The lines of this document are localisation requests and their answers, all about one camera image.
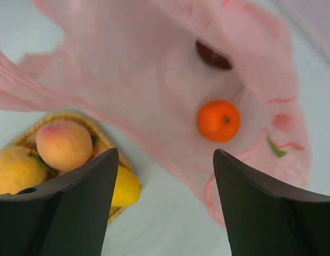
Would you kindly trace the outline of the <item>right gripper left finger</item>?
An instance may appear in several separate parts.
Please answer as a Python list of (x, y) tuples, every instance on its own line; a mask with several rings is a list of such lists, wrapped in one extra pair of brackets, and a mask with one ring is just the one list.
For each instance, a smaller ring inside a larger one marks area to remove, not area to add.
[(0, 255), (100, 255), (117, 177), (109, 149), (15, 195), (0, 195)]

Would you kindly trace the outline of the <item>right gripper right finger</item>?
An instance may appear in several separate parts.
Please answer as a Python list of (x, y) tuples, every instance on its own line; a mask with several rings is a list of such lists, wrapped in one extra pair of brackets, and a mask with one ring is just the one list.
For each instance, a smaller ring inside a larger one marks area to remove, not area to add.
[(330, 196), (291, 186), (221, 149), (213, 163), (232, 255), (330, 255)]

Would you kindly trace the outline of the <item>yellow fake mango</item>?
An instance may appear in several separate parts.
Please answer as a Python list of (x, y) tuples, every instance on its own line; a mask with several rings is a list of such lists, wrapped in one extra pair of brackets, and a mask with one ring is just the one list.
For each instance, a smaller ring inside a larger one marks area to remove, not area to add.
[(119, 165), (111, 207), (127, 207), (135, 204), (141, 195), (142, 185), (135, 174)]

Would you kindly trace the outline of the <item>fake peach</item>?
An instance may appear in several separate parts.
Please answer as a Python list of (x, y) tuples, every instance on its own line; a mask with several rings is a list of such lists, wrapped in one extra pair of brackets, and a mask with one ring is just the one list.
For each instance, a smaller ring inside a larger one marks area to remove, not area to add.
[(60, 173), (85, 164), (93, 151), (89, 131), (71, 121), (43, 125), (36, 134), (36, 147), (47, 165)]

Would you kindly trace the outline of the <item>fake yellow orange fruit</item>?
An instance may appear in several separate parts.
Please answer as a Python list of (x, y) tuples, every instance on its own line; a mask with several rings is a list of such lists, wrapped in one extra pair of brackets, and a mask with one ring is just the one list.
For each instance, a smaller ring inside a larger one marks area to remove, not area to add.
[(23, 146), (0, 150), (0, 195), (16, 194), (47, 179), (48, 170), (37, 157), (35, 151)]

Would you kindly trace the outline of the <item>woven bamboo tray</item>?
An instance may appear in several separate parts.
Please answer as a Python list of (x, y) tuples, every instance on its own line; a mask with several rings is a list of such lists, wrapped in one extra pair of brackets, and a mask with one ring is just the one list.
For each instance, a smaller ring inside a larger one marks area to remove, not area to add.
[[(114, 143), (110, 140), (110, 138), (106, 135), (106, 133), (100, 128), (100, 126), (95, 121), (90, 119), (88, 116), (85, 116), (84, 114), (81, 114), (76, 111), (64, 111), (60, 113), (51, 114), (42, 118), (40, 121), (38, 121), (33, 126), (28, 128), (23, 134), (21, 134), (16, 139), (14, 139), (11, 142), (11, 145), (23, 146), (35, 151), (38, 154), (37, 159), (39, 159), (39, 161), (43, 162), (43, 164), (49, 168), (51, 172), (51, 177), (56, 179), (56, 183), (59, 183), (61, 178), (67, 178), (69, 176), (68, 172), (60, 173), (59, 171), (47, 165), (47, 163), (41, 158), (36, 147), (36, 134), (37, 131), (43, 125), (57, 121), (71, 121), (82, 125), (84, 128), (86, 128), (89, 131), (93, 144), (93, 151), (91, 157), (87, 162), (98, 157), (105, 151), (114, 148)], [(119, 165), (122, 165), (132, 171), (132, 168), (128, 160), (125, 158), (123, 154), (119, 154)], [(111, 207), (110, 213), (108, 215), (108, 222), (112, 222), (114, 219), (116, 219), (117, 216), (119, 216), (125, 210), (125, 208), (126, 207)]]

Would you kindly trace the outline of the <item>pink plastic bag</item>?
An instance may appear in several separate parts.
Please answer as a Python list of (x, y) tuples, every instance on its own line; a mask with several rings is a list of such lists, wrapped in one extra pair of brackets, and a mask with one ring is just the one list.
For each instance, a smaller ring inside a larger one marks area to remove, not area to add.
[[(246, 1), (35, 1), (64, 39), (19, 64), (0, 51), (0, 109), (78, 108), (121, 129), (186, 183), (224, 224), (213, 152), (305, 188), (310, 147), (298, 103), (291, 33)], [(213, 142), (200, 108), (227, 100), (236, 136)]]

